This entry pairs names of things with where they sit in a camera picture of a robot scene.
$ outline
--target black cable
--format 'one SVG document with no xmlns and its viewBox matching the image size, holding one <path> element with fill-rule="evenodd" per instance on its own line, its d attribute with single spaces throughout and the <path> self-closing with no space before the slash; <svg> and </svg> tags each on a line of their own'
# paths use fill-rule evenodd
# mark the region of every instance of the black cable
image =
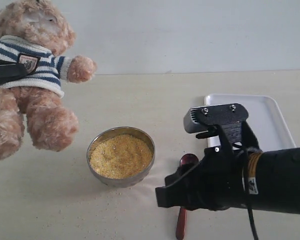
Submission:
<svg viewBox="0 0 300 240">
<path fill-rule="evenodd" d="M 259 240 L 258 234 L 257 234 L 257 229 L 255 225 L 255 220 L 254 220 L 254 214 L 252 210 L 252 204 L 250 202 L 250 193 L 249 193 L 249 179 L 248 179 L 248 165 L 249 165 L 249 155 L 248 151 L 244 146 L 240 146 L 237 144 L 233 144 L 233 146 L 237 149 L 243 150 L 244 153 L 244 163 L 243 163 L 243 181 L 244 181 L 244 193 L 245 193 L 245 205 L 248 211 L 248 216 L 249 216 L 249 222 L 250 222 L 250 227 L 253 235 L 254 240 Z"/>
</svg>

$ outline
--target teddy bear head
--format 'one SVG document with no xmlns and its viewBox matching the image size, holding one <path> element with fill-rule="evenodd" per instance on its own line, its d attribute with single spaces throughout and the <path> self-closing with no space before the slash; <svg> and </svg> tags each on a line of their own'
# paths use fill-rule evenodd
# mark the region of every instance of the teddy bear head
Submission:
<svg viewBox="0 0 300 240">
<path fill-rule="evenodd" d="M 15 36 L 59 56 L 75 42 L 76 34 L 51 0 L 17 0 L 0 10 L 0 38 Z"/>
</svg>

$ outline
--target badge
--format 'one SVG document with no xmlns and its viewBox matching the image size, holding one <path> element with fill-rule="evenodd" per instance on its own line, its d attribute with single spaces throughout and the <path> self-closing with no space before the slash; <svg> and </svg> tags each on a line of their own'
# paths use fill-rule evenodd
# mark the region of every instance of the badge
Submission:
<svg viewBox="0 0 300 240">
<path fill-rule="evenodd" d="M 39 60 L 39 57 L 24 55 L 21 53 L 18 58 L 18 63 L 24 64 L 28 74 L 32 74 L 36 70 Z"/>
</svg>

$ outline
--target metal bowl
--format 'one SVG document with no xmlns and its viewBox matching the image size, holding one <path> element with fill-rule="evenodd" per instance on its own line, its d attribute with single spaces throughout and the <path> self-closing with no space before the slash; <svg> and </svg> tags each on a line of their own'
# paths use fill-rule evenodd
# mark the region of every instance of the metal bowl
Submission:
<svg viewBox="0 0 300 240">
<path fill-rule="evenodd" d="M 107 141 L 111 138 L 114 138 L 114 137 L 116 137 L 118 135 L 122 135 L 122 134 L 129 134 L 135 138 L 138 138 L 138 139 L 144 141 L 147 144 L 147 146 L 149 147 L 149 149 L 152 153 L 152 160 L 151 160 L 150 164 L 143 171 L 139 172 L 138 174 L 136 174 L 134 176 L 122 178 L 122 179 L 107 178 L 107 177 L 104 177 L 104 176 L 98 174 L 91 167 L 91 164 L 90 164 L 92 152 L 102 142 Z M 86 153 L 86 159 L 87 159 L 88 166 L 89 166 L 92 174 L 97 179 L 99 179 L 100 182 L 102 182 L 103 184 L 108 185 L 110 187 L 127 188 L 127 187 L 131 187 L 131 186 L 141 182 L 149 174 L 149 171 L 155 162 L 155 144 L 154 144 L 154 141 L 152 140 L 152 138 L 147 133 L 145 133 L 144 131 L 142 131 L 138 128 L 131 127 L 131 126 L 115 127 L 115 128 L 111 128 L 109 130 L 102 132 L 90 143 L 89 148 Z"/>
</svg>

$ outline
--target bowl rim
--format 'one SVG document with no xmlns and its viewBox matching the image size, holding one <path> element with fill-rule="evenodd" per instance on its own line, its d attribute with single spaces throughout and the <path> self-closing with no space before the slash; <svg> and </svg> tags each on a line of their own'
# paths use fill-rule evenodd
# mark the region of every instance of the bowl rim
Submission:
<svg viewBox="0 0 300 240">
<path fill-rule="evenodd" d="M 143 169 L 141 172 L 137 173 L 136 175 L 129 176 L 129 177 L 125 177 L 125 178 L 119 178 L 119 179 L 117 179 L 117 178 L 109 178 L 109 177 L 100 175 L 99 173 L 97 173 L 97 172 L 92 168 L 92 166 L 91 166 L 91 164 L 90 164 L 90 161 L 89 161 L 89 152 L 90 152 L 90 149 L 91 149 L 92 144 L 93 144 L 98 138 L 100 138 L 103 134 L 108 133 L 108 132 L 113 131 L 113 130 L 117 130 L 117 129 L 133 129 L 133 130 L 139 131 L 139 132 L 141 132 L 142 134 L 144 134 L 147 138 L 150 139 L 151 144 L 152 144 L 152 146 L 153 146 L 153 155 L 152 155 L 152 158 L 151 158 L 151 162 L 150 162 L 150 164 L 149 164 L 145 169 Z M 111 181 L 122 181 L 122 180 L 125 180 L 125 181 L 126 181 L 126 180 L 130 180 L 130 179 L 135 179 L 135 178 L 137 178 L 139 175 L 141 175 L 142 173 L 149 171 L 149 170 L 152 168 L 152 166 L 154 165 L 154 162 L 155 162 L 155 155 L 156 155 L 156 146 L 155 146 L 155 142 L 154 142 L 154 140 L 152 139 L 152 137 L 151 137 L 148 133 L 146 133 L 145 131 L 143 131 L 143 130 L 141 130 L 141 129 L 139 129 L 139 128 L 133 127 L 133 126 L 117 126 L 117 127 L 113 127 L 113 128 L 110 128 L 110 129 L 108 129 L 108 130 L 105 130 L 105 131 L 101 132 L 100 134 L 98 134 L 98 135 L 91 141 L 91 143 L 89 144 L 89 147 L 88 147 L 88 149 L 87 149 L 87 151 L 86 151 L 86 160 L 87 160 L 87 163 L 88 163 L 88 165 L 89 165 L 90 170 L 93 171 L 98 177 L 103 178 L 103 179 L 107 179 L 107 180 L 111 180 Z"/>
</svg>

